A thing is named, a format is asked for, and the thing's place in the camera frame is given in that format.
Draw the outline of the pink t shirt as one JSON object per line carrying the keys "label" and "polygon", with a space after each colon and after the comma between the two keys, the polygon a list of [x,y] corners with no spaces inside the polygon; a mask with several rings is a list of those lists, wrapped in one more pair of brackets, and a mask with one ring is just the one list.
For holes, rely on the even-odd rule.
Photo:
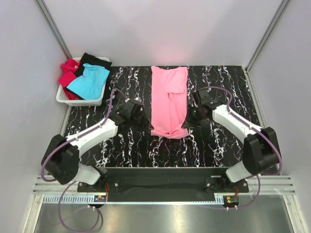
{"label": "pink t shirt", "polygon": [[182,127],[187,116],[188,69],[152,66],[151,135],[181,139],[189,135]]}

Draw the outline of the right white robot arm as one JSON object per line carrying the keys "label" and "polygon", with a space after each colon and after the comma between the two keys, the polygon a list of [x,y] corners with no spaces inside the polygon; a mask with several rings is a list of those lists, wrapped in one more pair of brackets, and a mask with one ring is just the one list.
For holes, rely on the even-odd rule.
{"label": "right white robot arm", "polygon": [[193,103],[189,106],[183,127],[197,127],[202,120],[209,119],[224,126],[243,144],[242,160],[225,171],[216,188],[232,192],[238,187],[238,182],[264,174],[274,166],[279,166],[276,172],[279,175],[283,161],[275,130],[253,124],[237,114],[230,107],[233,95],[228,90],[222,90],[229,95],[228,102],[225,102],[213,99],[208,94],[209,89],[204,87],[193,92]]}

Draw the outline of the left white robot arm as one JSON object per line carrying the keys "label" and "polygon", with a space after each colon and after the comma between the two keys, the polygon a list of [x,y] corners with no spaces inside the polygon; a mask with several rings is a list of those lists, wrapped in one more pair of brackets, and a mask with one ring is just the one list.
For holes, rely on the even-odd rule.
{"label": "left white robot arm", "polygon": [[117,110],[110,111],[99,123],[74,135],[54,136],[41,161],[41,178],[47,171],[62,185],[70,182],[85,183],[94,192],[105,186],[105,169],[80,163],[80,157],[99,143],[113,138],[128,128],[152,130],[142,102],[129,99]]}

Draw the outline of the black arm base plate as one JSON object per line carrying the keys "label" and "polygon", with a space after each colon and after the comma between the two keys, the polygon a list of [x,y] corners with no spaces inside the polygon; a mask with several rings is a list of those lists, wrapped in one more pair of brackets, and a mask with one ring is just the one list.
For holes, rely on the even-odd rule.
{"label": "black arm base plate", "polygon": [[225,167],[108,168],[97,184],[79,183],[77,191],[108,192],[108,202],[216,202],[215,194],[244,194],[246,180],[231,183]]}

